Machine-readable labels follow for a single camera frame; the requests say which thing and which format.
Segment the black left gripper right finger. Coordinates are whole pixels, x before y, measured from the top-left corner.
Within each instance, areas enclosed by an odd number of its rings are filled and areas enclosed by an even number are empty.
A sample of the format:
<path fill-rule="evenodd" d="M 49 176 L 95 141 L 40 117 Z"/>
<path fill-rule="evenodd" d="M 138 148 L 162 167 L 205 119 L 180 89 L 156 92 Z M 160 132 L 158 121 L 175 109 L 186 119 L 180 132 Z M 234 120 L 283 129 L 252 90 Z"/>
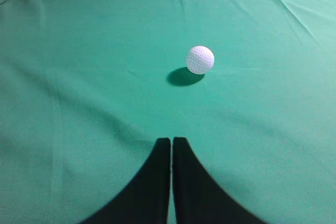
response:
<path fill-rule="evenodd" d="M 173 195 L 177 223 L 265 223 L 221 189 L 185 137 L 173 139 Z"/>

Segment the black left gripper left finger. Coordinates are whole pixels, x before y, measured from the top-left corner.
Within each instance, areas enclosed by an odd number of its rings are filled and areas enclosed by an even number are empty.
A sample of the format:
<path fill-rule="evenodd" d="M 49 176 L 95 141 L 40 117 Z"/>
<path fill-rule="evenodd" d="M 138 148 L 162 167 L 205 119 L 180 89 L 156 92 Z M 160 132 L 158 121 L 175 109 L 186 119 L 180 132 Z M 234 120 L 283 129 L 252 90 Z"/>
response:
<path fill-rule="evenodd" d="M 159 138 L 130 182 L 82 223 L 167 223 L 171 141 Z"/>

